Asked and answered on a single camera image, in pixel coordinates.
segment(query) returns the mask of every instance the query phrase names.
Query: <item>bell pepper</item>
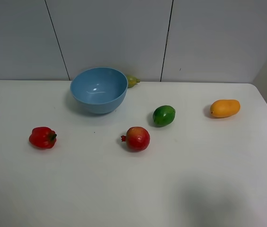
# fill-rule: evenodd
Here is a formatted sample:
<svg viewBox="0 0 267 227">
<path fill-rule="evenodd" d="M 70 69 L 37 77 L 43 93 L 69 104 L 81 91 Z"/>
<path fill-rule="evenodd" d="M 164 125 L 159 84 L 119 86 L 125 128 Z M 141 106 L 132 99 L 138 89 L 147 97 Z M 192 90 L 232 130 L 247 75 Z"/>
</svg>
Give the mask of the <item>bell pepper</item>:
<svg viewBox="0 0 267 227">
<path fill-rule="evenodd" d="M 47 127 L 34 128 L 30 137 L 29 142 L 40 149 L 52 148 L 57 141 L 57 134 L 55 131 Z"/>
</svg>

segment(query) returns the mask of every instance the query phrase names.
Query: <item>bowl rim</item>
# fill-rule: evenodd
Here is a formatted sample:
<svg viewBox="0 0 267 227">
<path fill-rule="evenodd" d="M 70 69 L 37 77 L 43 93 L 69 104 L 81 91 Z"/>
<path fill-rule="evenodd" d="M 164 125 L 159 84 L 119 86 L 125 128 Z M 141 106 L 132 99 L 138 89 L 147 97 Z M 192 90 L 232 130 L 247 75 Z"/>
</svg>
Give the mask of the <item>bowl rim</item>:
<svg viewBox="0 0 267 227">
<path fill-rule="evenodd" d="M 111 101 L 109 101 L 109 102 L 105 102 L 105 103 L 87 103 L 87 102 L 83 102 L 83 101 L 79 100 L 77 97 L 75 97 L 75 95 L 73 94 L 72 89 L 71 89 L 71 88 L 72 88 L 72 83 L 74 82 L 74 80 L 75 80 L 79 75 L 81 75 L 82 73 L 87 72 L 87 71 L 89 71 L 89 70 L 94 70 L 94 69 L 110 69 L 110 70 L 115 70 L 115 71 L 121 73 L 121 74 L 125 77 L 126 82 L 127 82 L 127 84 L 126 84 L 126 88 L 125 88 L 125 90 L 123 91 L 123 93 L 120 94 L 120 95 L 119 95 L 118 97 L 116 97 L 115 99 L 113 99 L 113 100 L 111 100 Z M 73 78 L 73 80 L 71 81 L 71 84 L 70 84 L 70 92 L 71 92 L 72 96 L 73 96 L 76 100 L 78 100 L 79 102 L 84 103 L 84 104 L 89 104 L 89 105 L 103 105 L 103 104 L 111 103 L 111 102 L 117 100 L 118 98 L 120 98 L 121 96 L 123 96 L 123 94 L 126 93 L 127 88 L 128 88 L 128 80 L 127 80 L 127 77 L 125 76 L 125 74 L 122 73 L 122 72 L 119 71 L 119 70 L 116 70 L 116 69 L 114 69 L 114 68 L 110 68 L 110 67 L 95 67 L 95 68 L 90 68 L 90 69 L 84 70 L 83 72 L 81 72 L 81 73 L 79 73 L 78 75 L 76 75 L 76 77 Z"/>
</svg>

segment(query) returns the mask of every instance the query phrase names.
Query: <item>orange mango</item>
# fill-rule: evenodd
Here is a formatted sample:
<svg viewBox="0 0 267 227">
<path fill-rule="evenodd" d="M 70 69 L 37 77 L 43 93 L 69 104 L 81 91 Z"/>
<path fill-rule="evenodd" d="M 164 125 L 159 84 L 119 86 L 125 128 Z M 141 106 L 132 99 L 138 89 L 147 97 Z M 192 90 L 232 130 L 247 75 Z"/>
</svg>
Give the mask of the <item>orange mango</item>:
<svg viewBox="0 0 267 227">
<path fill-rule="evenodd" d="M 211 105 L 210 112 L 214 117 L 230 117 L 237 114 L 240 108 L 241 105 L 237 100 L 221 99 Z"/>
</svg>

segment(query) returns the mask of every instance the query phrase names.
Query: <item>pomegranate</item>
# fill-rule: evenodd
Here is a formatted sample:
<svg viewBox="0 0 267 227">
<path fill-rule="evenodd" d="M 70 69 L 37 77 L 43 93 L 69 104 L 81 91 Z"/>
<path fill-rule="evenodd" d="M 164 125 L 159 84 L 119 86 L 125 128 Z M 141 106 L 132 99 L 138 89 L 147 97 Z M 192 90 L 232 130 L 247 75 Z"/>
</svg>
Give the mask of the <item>pomegranate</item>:
<svg viewBox="0 0 267 227">
<path fill-rule="evenodd" d="M 128 148 L 134 152 L 145 150 L 150 143 L 148 131 L 142 127 L 130 128 L 126 136 L 121 136 L 122 142 L 126 142 Z"/>
</svg>

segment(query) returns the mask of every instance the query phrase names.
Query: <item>white table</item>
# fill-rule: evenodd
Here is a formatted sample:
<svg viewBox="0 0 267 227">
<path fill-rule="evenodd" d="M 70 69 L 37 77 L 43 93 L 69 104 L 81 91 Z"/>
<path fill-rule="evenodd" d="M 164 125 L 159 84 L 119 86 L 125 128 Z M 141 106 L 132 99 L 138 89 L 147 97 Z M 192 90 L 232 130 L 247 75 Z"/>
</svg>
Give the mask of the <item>white table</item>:
<svg viewBox="0 0 267 227">
<path fill-rule="evenodd" d="M 267 104 L 249 84 L 142 82 L 93 116 L 68 81 L 0 81 L 0 227 L 267 227 Z M 211 119 L 217 99 L 240 112 Z M 161 105 L 174 122 L 151 124 Z M 41 154 L 27 140 L 48 126 Z M 132 126 L 151 136 L 129 153 Z"/>
</svg>

